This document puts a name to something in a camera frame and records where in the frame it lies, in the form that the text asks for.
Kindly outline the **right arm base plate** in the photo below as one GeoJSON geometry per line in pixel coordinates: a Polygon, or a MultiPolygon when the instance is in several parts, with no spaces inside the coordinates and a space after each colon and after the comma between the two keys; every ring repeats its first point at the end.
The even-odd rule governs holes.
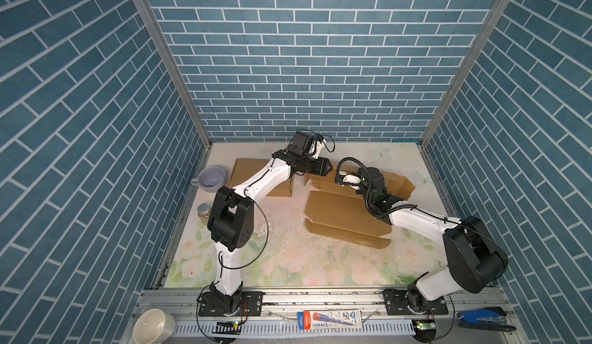
{"type": "Polygon", "coordinates": [[[446,316],[449,314],[444,298],[434,301],[424,299],[418,292],[387,288],[382,291],[385,309],[389,316],[446,316]]]}

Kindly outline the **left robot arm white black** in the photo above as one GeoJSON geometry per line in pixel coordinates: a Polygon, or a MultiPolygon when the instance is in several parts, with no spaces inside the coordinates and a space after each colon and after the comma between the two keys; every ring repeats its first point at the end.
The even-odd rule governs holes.
{"type": "Polygon", "coordinates": [[[217,190],[208,230],[216,248],[217,278],[210,287],[211,302],[224,316],[241,309],[243,279],[241,249],[254,231],[254,214],[259,202],[295,174],[325,177],[332,171],[330,160],[321,156],[326,138],[314,131],[299,130],[288,145],[274,152],[266,165],[246,181],[217,190]]]}

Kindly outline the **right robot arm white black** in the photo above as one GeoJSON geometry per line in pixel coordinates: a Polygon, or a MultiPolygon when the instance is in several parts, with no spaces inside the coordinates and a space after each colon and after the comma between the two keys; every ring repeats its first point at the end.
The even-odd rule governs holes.
{"type": "Polygon", "coordinates": [[[465,291],[478,293],[507,270],[507,254],[492,239],[484,222],[475,217],[449,218],[425,211],[388,193],[382,173],[361,168],[356,192],[369,213],[387,225],[419,234],[445,251],[444,266],[421,274],[407,287],[411,311],[422,314],[443,296],[465,291]]]}

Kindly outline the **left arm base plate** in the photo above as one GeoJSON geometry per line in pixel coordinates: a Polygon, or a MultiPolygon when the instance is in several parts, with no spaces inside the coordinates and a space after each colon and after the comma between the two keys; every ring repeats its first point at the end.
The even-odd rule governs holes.
{"type": "Polygon", "coordinates": [[[260,316],[264,293],[261,291],[237,290],[232,295],[225,295],[220,291],[204,292],[197,298],[200,317],[260,316]]]}

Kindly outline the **brown cardboard box stack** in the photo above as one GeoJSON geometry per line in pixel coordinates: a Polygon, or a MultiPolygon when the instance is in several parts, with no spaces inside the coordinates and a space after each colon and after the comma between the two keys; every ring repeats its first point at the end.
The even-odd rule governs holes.
{"type": "Polygon", "coordinates": [[[325,177],[305,175],[312,185],[305,206],[305,227],[312,234],[375,249],[390,246],[392,227],[365,209],[363,197],[335,183],[335,171],[325,177]]]}

